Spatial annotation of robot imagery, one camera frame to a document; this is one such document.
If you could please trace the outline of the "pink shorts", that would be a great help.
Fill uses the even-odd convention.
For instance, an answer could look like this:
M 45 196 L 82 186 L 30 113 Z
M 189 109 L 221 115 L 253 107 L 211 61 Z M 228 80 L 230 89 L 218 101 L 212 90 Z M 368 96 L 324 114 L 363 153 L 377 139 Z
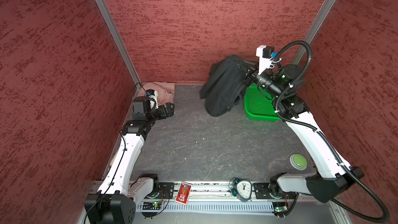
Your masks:
M 140 90 L 138 96 L 144 96 L 145 90 L 150 89 L 153 89 L 158 93 L 157 101 L 159 105 L 174 103 L 175 83 L 143 83 L 143 89 Z

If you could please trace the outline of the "black shorts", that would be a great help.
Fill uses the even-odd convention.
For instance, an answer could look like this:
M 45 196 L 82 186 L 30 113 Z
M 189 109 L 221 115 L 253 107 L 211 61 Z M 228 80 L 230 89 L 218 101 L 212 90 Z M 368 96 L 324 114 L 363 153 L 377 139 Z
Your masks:
M 245 75 L 240 67 L 239 56 L 227 56 L 211 66 L 209 79 L 200 90 L 205 109 L 212 117 L 229 112 L 246 94 Z

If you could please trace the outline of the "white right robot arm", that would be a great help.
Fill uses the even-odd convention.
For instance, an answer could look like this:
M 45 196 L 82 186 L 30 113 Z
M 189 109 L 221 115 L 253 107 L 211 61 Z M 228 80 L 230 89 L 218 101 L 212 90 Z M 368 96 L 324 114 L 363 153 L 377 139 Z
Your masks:
M 281 173 L 273 177 L 269 186 L 273 196 L 297 192 L 326 203 L 360 181 L 364 176 L 362 169 L 351 166 L 339 154 L 320 130 L 310 109 L 296 94 L 297 88 L 304 83 L 297 65 L 284 66 L 276 75 L 260 73 L 257 65 L 248 61 L 238 65 L 246 73 L 245 80 L 249 85 L 256 84 L 273 97 L 276 115 L 294 131 L 315 163 L 315 173 Z

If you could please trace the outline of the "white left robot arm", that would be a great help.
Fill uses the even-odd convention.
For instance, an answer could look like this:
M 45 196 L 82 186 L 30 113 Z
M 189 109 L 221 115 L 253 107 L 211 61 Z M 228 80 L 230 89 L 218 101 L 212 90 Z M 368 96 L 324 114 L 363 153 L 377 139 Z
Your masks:
M 84 202 L 85 220 L 91 224 L 131 224 L 136 207 L 148 195 L 159 191 L 156 174 L 143 174 L 130 184 L 134 165 L 156 121 L 172 117 L 175 105 L 157 106 L 155 100 L 139 97 L 133 101 L 132 117 L 120 131 L 121 144 L 106 178 Z

